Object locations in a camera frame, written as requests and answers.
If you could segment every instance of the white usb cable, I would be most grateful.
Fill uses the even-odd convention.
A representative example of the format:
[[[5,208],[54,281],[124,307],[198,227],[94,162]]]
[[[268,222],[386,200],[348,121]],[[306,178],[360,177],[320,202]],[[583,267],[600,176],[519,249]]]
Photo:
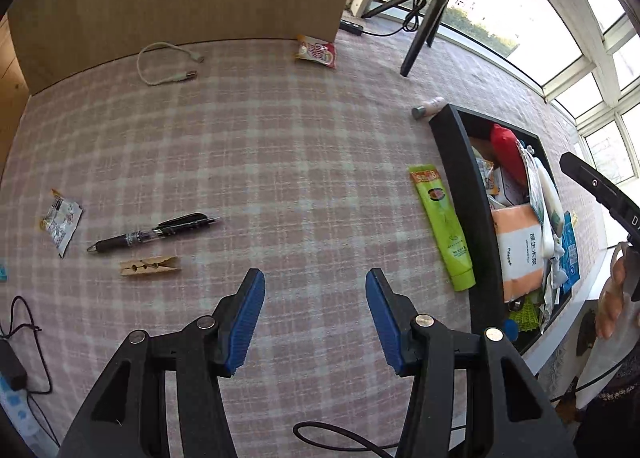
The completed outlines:
[[[169,77],[165,77],[164,79],[160,79],[157,81],[148,81],[147,79],[145,79],[144,76],[142,75],[142,72],[140,71],[140,56],[142,56],[143,53],[145,53],[147,50],[153,47],[173,48],[174,50],[180,50],[181,52],[188,54],[189,57],[191,57],[191,59],[196,61],[196,63],[201,63],[202,61],[204,61],[203,55],[200,55],[197,52],[192,52],[191,50],[187,50],[186,48],[176,46],[175,44],[167,43],[164,41],[148,44],[142,50],[140,50],[140,53],[138,54],[138,58],[136,59],[136,67],[138,68],[138,75],[147,86],[158,86],[159,84],[164,84],[164,83],[176,83],[179,81],[186,81],[188,79],[195,79],[197,77],[198,72],[196,72],[196,70],[191,70],[185,73],[177,73],[175,75],[171,75]]]

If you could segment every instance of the storage box with items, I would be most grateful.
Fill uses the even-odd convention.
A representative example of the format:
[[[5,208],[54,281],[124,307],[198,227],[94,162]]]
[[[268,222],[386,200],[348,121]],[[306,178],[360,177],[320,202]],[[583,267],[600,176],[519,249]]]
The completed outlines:
[[[570,214],[562,210],[542,143],[451,104],[430,125],[476,275],[469,289],[472,331],[500,327],[525,352],[579,278]]]

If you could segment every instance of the green mesh object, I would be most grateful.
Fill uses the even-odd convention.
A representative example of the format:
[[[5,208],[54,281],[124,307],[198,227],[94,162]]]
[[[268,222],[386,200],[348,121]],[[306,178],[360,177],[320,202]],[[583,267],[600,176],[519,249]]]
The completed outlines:
[[[509,318],[515,321],[521,332],[529,332],[538,328],[536,306],[528,295],[524,298],[522,309],[519,312],[511,312]]]

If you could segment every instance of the clothespin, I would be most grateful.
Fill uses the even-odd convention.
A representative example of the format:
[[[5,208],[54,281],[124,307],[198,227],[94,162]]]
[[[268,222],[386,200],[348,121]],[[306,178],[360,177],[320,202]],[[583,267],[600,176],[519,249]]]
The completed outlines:
[[[158,256],[144,260],[130,260],[120,262],[121,276],[140,276],[143,274],[159,274],[180,270],[177,256]]]

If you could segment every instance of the pink and white plaid cloth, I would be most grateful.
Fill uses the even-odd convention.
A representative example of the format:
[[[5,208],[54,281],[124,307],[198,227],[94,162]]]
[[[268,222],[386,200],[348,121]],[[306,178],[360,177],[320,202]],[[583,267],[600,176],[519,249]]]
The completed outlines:
[[[129,332],[181,329],[258,267],[267,294],[246,363],[220,380],[239,456],[334,456],[293,436],[302,420],[397,441],[411,380],[385,363],[366,272],[380,266],[418,310],[451,329],[469,327],[467,295],[452,290],[406,169],[442,169],[427,121],[409,112],[433,96],[542,138],[562,204],[577,212],[580,269],[588,273],[599,212],[558,166],[575,128],[510,75],[439,39],[401,77],[410,40],[340,32],[335,70],[295,61],[296,44],[285,40],[194,45],[206,56],[197,66],[175,51],[152,51],[143,58],[149,77],[195,67],[198,78],[149,88],[132,56],[31,98],[0,187],[0,258],[9,274],[0,318],[6,327],[15,294],[33,308],[54,383],[40,400],[59,437]],[[52,187],[84,209],[63,260],[37,226]],[[135,250],[85,251],[191,212],[223,221]],[[118,274],[119,261],[163,255],[180,256],[182,270],[153,279]],[[12,345],[36,388],[44,374],[24,331]],[[456,412],[464,409],[462,380]],[[176,431],[172,418],[174,450]]]

